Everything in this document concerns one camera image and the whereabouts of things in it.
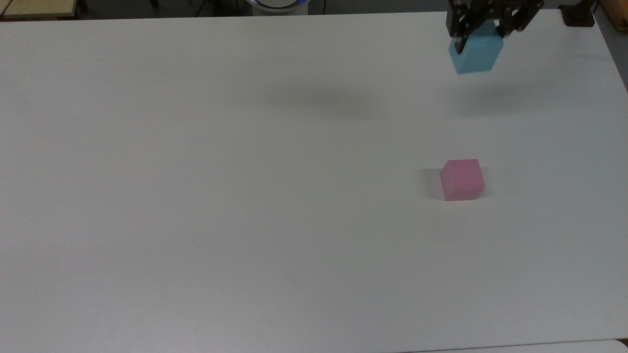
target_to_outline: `foam block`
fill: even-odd
[[[484,190],[478,160],[447,161],[440,171],[445,201],[475,200]]]
[[[491,71],[504,47],[504,40],[497,34],[497,27],[493,21],[486,21],[471,33],[461,54],[456,52],[454,43],[455,40],[452,39],[449,44],[449,55],[459,75]]]

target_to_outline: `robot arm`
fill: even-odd
[[[449,0],[449,5],[447,28],[460,54],[471,33],[487,20],[499,20],[497,32],[502,38],[524,30],[543,7],[543,0]]]

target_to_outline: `table surface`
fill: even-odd
[[[628,336],[600,31],[541,11],[463,76],[448,45],[445,13],[0,24],[0,350]],[[486,190],[444,202],[466,158]]]
[[[70,17],[76,4],[77,0],[13,0],[3,19]]]
[[[456,353],[628,353],[628,348],[616,340],[601,340],[593,342],[460,349],[456,350]]]

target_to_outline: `white table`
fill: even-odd
[[[628,349],[616,340],[593,342],[569,342],[559,344],[518,345],[514,347],[493,347],[460,349],[456,353],[627,353]]]
[[[0,351],[628,336],[598,28],[542,11],[466,76],[448,44],[444,13],[1,23]],[[463,158],[484,196],[444,202]]]

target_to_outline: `pink cube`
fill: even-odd
[[[478,160],[447,161],[440,171],[445,201],[475,200],[484,190]]]

